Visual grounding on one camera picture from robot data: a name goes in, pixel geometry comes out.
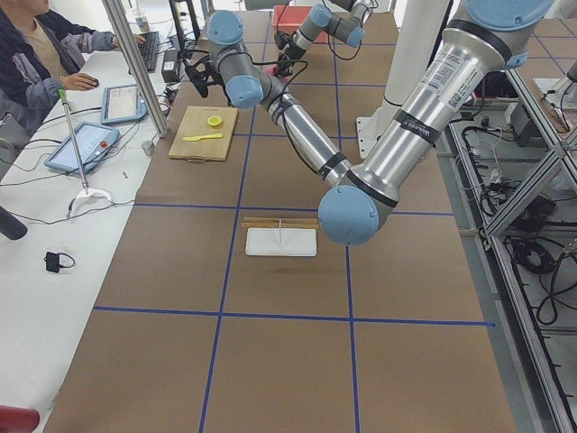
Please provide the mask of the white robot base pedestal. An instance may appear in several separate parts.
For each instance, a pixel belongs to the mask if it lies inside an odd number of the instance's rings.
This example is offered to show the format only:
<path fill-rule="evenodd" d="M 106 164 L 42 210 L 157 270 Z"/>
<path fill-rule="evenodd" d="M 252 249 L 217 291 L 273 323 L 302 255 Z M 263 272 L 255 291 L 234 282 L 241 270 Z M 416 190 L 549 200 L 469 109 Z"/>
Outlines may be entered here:
<path fill-rule="evenodd" d="M 363 159 L 369 156 L 394 114 L 405 104 L 435 59 L 452 9 L 451 0 L 408 1 L 381 105 L 371 116 L 356 119 Z"/>

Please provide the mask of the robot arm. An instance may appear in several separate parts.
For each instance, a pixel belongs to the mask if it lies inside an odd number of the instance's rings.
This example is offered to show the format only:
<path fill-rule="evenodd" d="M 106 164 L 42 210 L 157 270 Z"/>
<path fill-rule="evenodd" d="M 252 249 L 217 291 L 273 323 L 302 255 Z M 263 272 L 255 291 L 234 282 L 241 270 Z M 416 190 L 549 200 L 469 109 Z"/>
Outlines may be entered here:
<path fill-rule="evenodd" d="M 374 3 L 368 0 L 333 1 L 349 12 L 347 17 L 333 13 L 326 5 L 312 7 L 305 21 L 293 32 L 289 46 L 306 51 L 316 38 L 325 33 L 351 48 L 359 48 L 364 37 L 364 25 L 371 17 Z"/>
<path fill-rule="evenodd" d="M 262 105 L 296 153 L 330 189 L 318 220 L 334 242 L 368 242 L 398 204 L 398 189 L 490 72 L 527 59 L 527 40 L 549 1 L 464 1 L 443 30 L 444 46 L 363 163 L 352 165 L 276 77 L 254 67 L 232 11 L 207 22 L 209 58 L 233 106 Z"/>

